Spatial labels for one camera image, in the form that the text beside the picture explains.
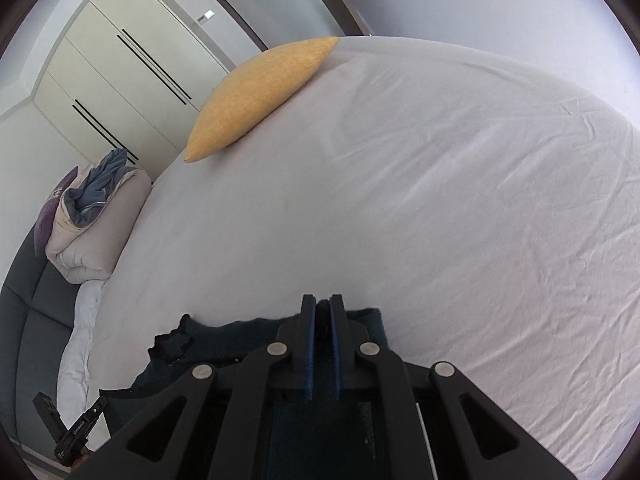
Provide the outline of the dark green knit sweater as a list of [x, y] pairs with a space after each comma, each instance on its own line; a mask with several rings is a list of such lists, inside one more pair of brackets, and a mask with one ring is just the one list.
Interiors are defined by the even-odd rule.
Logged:
[[[132, 385], [103, 390], [112, 436], [195, 365], [221, 370], [273, 342], [287, 318], [255, 318], [207, 326], [183, 315], [177, 328], [157, 335], [149, 363]], [[360, 479], [375, 474], [371, 407], [335, 399], [329, 304], [318, 303], [314, 334], [314, 396], [308, 402], [280, 403], [274, 410], [268, 479]]]

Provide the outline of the white pillow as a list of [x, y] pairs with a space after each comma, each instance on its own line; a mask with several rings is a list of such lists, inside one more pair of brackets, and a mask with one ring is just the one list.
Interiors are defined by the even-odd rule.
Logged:
[[107, 281], [85, 282], [75, 299], [73, 328], [63, 350], [56, 384], [56, 408], [66, 427], [72, 426], [88, 408], [88, 361], [106, 284]]

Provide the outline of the grey upholstered headboard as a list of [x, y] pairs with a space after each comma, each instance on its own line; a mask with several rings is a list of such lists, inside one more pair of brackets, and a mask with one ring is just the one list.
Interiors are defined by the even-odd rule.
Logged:
[[78, 290], [47, 257], [35, 254], [32, 233], [23, 240], [1, 287], [1, 423], [9, 437], [49, 458], [54, 441], [32, 399], [40, 392], [56, 397]]

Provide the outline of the white bed sheet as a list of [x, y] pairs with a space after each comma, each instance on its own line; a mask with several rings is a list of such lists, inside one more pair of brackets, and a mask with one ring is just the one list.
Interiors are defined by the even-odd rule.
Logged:
[[155, 181], [107, 282], [89, 391], [181, 315], [377, 308], [581, 479], [639, 422], [639, 133], [590, 92], [438, 42], [342, 39], [241, 140]]

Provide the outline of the folded beige duvet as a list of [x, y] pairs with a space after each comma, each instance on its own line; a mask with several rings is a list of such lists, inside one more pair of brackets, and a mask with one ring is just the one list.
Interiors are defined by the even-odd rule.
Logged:
[[74, 226], [66, 194], [78, 190], [94, 165], [82, 170], [66, 188], [53, 219], [52, 233], [44, 253], [70, 284], [108, 280], [128, 242], [138, 215], [152, 190], [152, 181], [142, 169], [131, 169], [117, 183], [96, 220]]

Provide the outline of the purple pillow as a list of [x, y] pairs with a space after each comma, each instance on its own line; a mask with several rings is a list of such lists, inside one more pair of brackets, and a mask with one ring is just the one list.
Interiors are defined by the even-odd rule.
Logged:
[[66, 191], [78, 176], [78, 167], [74, 167], [65, 177], [55, 185], [54, 189], [50, 193], [42, 205], [38, 218], [34, 226], [34, 251], [35, 256], [39, 257], [44, 254], [47, 242], [52, 233], [53, 221], [58, 204], [60, 203], [63, 193]]

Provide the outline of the yellow throw pillow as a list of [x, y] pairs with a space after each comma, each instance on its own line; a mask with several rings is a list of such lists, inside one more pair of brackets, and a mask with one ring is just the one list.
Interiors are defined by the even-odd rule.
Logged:
[[337, 44], [336, 37], [281, 44], [232, 70], [202, 107], [183, 160], [199, 162], [240, 140], [303, 88]]

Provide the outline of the blue crumpled garment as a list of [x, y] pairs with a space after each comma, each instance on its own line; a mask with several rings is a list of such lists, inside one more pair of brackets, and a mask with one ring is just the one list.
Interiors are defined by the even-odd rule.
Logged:
[[124, 148], [111, 150], [79, 183], [64, 192], [62, 202], [76, 228], [85, 228], [96, 221], [120, 180], [132, 170], [127, 165], [127, 155]]

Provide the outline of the white wardrobe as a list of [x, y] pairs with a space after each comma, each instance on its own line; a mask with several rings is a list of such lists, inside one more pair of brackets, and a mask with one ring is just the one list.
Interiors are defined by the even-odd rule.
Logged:
[[158, 177], [228, 70], [162, 0], [89, 0], [44, 70], [35, 106], [90, 162], [113, 148]]

